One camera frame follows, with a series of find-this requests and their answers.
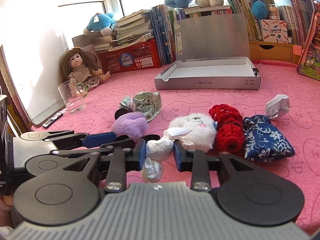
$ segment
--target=purple fluffy ball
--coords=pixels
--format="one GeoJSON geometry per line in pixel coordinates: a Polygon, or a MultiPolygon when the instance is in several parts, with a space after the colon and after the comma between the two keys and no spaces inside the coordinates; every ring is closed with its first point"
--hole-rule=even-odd
{"type": "Polygon", "coordinates": [[[111,126],[111,131],[117,136],[126,134],[135,142],[144,135],[148,122],[141,112],[132,112],[121,115],[111,126]]]}

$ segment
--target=red plastic basket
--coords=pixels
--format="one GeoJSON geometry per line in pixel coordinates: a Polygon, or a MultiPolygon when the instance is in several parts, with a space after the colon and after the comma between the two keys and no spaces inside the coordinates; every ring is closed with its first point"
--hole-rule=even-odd
{"type": "Polygon", "coordinates": [[[104,72],[110,71],[110,74],[161,67],[155,39],[124,49],[98,53],[98,57],[104,72]]]}

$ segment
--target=pink blanket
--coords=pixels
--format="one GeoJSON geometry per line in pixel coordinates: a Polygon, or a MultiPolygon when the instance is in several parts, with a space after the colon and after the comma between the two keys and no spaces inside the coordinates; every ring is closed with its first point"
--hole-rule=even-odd
{"type": "MultiPolygon", "coordinates": [[[[260,90],[162,90],[161,114],[149,123],[147,133],[162,135],[175,117],[207,113],[215,104],[234,106],[242,116],[263,114],[265,104],[276,94],[288,95],[291,101],[289,114],[273,124],[293,145],[296,155],[257,165],[291,180],[302,189],[305,206],[296,223],[311,234],[320,227],[320,82],[298,75],[290,63],[262,63],[260,90]]],[[[156,91],[153,78],[159,72],[160,69],[151,69],[111,75],[107,83],[89,92],[84,110],[74,115],[64,114],[49,130],[71,129],[90,134],[110,131],[114,112],[122,98],[132,97],[141,91],[156,91]]],[[[190,183],[191,173],[177,172],[173,157],[164,166],[161,182],[190,183]]],[[[211,172],[211,179],[212,186],[217,187],[215,172],[211,172]]],[[[127,180],[128,183],[142,182],[139,172],[130,172],[127,180]]],[[[4,223],[8,221],[0,215],[0,226],[4,223]]]]}

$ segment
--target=blue sachet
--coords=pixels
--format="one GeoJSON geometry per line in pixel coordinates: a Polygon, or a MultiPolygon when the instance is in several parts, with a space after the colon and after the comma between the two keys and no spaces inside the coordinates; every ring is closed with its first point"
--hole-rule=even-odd
{"type": "Polygon", "coordinates": [[[242,124],[245,130],[245,159],[271,162],[295,155],[291,144],[266,115],[245,117],[242,124]]]}

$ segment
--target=red yarn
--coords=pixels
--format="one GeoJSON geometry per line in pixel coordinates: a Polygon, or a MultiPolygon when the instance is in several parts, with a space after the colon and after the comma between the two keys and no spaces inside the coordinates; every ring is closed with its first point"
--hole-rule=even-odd
{"type": "Polygon", "coordinates": [[[234,107],[215,105],[209,114],[218,122],[215,146],[219,152],[238,153],[244,143],[242,116],[234,107]]]}

